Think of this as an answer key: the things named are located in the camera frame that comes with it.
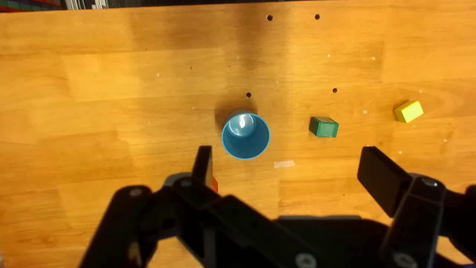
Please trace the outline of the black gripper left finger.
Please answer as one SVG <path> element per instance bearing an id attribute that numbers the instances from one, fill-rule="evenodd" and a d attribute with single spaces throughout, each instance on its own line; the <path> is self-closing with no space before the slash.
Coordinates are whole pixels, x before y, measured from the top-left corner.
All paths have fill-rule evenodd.
<path id="1" fill-rule="evenodd" d="M 319 268 L 310 243 L 235 197 L 218 194 L 213 149 L 160 191 L 115 192 L 81 268 L 146 268 L 163 240 L 177 238 L 204 268 Z"/>

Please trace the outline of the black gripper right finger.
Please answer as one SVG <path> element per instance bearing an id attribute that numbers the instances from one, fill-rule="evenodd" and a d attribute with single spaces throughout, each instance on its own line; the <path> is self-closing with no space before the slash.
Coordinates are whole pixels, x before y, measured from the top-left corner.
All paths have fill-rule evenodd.
<path id="1" fill-rule="evenodd" d="M 476 261 L 475 186 L 465 194 L 442 182 L 408 173 L 375 146 L 360 154 L 357 179 L 393 219 L 381 246 L 381 258 L 398 268 L 457 268 L 438 255 L 447 237 L 472 262 Z"/>

